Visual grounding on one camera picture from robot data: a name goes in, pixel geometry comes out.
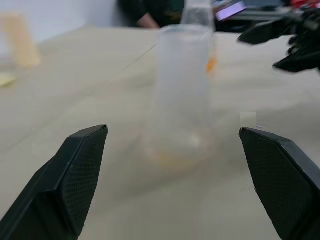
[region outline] phone screen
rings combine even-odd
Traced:
[[[241,13],[244,10],[246,10],[246,5],[244,4],[243,1],[239,1],[235,4],[227,6],[225,9],[222,9],[221,11],[217,12],[216,19],[218,19],[218,21],[222,21],[222,20],[225,20],[227,18],[232,17],[233,15]]]

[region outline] table surface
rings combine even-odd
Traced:
[[[157,31],[85,27],[41,44],[43,64],[0,89],[0,217],[69,135],[107,124],[100,177],[81,240],[277,240],[238,137],[240,112],[294,140],[320,165],[317,72],[272,69],[287,37],[249,47],[218,34],[210,78],[223,147],[197,168],[154,176],[135,153],[156,79]]]

